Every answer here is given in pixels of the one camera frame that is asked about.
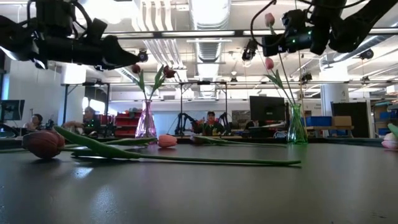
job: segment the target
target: person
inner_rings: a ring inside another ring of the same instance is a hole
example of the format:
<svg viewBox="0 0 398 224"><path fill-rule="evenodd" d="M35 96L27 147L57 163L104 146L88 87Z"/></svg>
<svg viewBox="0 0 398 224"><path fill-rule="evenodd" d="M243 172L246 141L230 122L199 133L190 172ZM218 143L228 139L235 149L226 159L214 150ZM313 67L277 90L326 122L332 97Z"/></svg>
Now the person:
<svg viewBox="0 0 398 224"><path fill-rule="evenodd" d="M204 136L215 136L224 133L224 127L216 121L213 111L207 112L207 122L200 126L199 130Z"/></svg>
<svg viewBox="0 0 398 224"><path fill-rule="evenodd" d="M95 117L95 110L88 106L85 108L83 122L69 121L63 124L65 128L75 127L83 129L83 134L92 136L97 134L101 129L101 122Z"/></svg>
<svg viewBox="0 0 398 224"><path fill-rule="evenodd" d="M40 114L33 114L30 119L30 122L25 123L23 128L26 128L27 131L40 131L42 126L43 116Z"/></svg>
<svg viewBox="0 0 398 224"><path fill-rule="evenodd" d="M263 121L252 120L252 121L249 121L246 124L246 127L244 129L245 130L249 130L249 128L251 128L251 127L262 127L262 126L265 126L265 125L266 125L266 123L263 122Z"/></svg>

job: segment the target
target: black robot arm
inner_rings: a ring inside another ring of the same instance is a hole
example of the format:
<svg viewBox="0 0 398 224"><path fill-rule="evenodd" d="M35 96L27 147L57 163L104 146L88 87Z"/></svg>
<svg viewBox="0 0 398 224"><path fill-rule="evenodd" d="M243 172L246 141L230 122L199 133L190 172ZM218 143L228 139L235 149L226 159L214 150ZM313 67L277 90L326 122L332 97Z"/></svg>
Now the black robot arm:
<svg viewBox="0 0 398 224"><path fill-rule="evenodd" d="M195 133L195 130L198 128L197 120L192 118L186 113L180 113L178 114L178 121L177 121L177 127L175 127L175 135L183 135L185 132L185 125L187 123L187 120L191 122L193 132Z"/></svg>
<svg viewBox="0 0 398 224"><path fill-rule="evenodd" d="M80 36L73 25L76 7L87 24L81 26L84 33ZM37 17L30 18L27 13L27 20L21 23L0 16L0 47L10 58L30 60L44 69L49 60L92 65L97 70L112 70L140 61L137 55L121 48L116 36L102 39L108 25L99 19L91 20L77 0L36 0L36 9Z"/></svg>
<svg viewBox="0 0 398 224"><path fill-rule="evenodd" d="M286 12L282 18L285 33L265 35L262 38L264 56L294 53L303 49L310 49L311 52L321 55L328 42L330 48L339 53L352 52L398 0L370 0L362 9L344 20L340 15L346 0L306 2L314 6L310 18L307 19L309 10L295 9Z"/></svg>
<svg viewBox="0 0 398 224"><path fill-rule="evenodd" d="M375 23L391 8L398 0L370 0L358 12L348 16L344 20L332 21L332 33L329 46L339 53L347 53L355 50L369 34Z"/></svg>

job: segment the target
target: cardboard box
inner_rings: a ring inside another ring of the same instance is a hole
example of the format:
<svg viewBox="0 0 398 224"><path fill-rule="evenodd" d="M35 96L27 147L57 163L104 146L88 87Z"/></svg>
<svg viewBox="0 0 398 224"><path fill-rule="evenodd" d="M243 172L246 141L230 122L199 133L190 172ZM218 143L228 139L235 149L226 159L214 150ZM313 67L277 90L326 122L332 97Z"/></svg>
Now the cardboard box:
<svg viewBox="0 0 398 224"><path fill-rule="evenodd" d="M334 116L331 119L332 126L352 126L351 116Z"/></svg>

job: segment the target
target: man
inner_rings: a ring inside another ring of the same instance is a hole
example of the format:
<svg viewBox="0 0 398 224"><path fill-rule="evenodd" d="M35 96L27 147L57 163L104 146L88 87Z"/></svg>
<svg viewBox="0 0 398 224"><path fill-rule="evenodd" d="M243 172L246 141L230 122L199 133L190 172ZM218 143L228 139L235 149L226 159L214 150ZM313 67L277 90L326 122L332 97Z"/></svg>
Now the man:
<svg viewBox="0 0 398 224"><path fill-rule="evenodd" d="M251 128L251 127L262 127L262 126L264 126L264 125L266 125L266 123L263 122L263 121L252 120L252 121L249 121L249 122L246 124L246 127L245 127L244 129L245 129L245 130L249 130L249 128Z"/></svg>
<svg viewBox="0 0 398 224"><path fill-rule="evenodd" d="M216 136L224 133L224 127L216 121L213 111L207 112L207 122L200 126L200 132L204 136Z"/></svg>

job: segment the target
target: red shelf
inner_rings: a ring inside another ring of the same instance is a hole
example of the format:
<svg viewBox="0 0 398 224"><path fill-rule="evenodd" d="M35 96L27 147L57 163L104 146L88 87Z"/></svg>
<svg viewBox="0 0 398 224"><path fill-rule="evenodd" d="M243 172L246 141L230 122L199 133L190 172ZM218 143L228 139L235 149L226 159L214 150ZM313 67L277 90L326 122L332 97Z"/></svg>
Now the red shelf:
<svg viewBox="0 0 398 224"><path fill-rule="evenodd" d="M135 111L132 113L118 114L115 117L114 122L114 125L116 126L116 131L114 135L119 138L135 137L141 113L141 111Z"/></svg>

